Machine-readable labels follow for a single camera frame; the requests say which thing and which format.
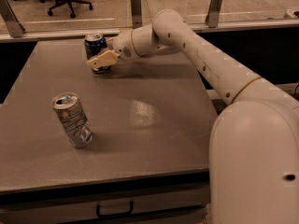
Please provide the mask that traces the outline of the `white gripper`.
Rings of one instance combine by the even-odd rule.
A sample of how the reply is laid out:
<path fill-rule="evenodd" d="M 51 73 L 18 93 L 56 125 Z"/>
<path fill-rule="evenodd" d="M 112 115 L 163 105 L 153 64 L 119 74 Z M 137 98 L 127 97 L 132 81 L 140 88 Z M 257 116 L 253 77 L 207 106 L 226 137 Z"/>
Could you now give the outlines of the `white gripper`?
<path fill-rule="evenodd" d="M 135 48 L 132 41 L 133 31 L 121 32 L 116 36 L 107 39 L 109 50 L 91 57 L 86 64 L 91 69 L 108 67 L 114 65 L 117 60 L 131 60 L 136 57 Z"/>

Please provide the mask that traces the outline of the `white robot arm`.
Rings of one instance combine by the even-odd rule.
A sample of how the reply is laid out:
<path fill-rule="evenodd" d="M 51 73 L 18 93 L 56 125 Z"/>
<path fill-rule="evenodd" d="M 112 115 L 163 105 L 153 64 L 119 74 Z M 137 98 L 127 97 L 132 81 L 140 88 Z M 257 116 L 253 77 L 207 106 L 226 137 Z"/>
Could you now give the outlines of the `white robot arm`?
<path fill-rule="evenodd" d="M 92 69 L 177 49 L 226 104 L 209 140 L 213 224 L 299 224 L 299 102 L 197 35 L 174 10 L 123 32 Z"/>

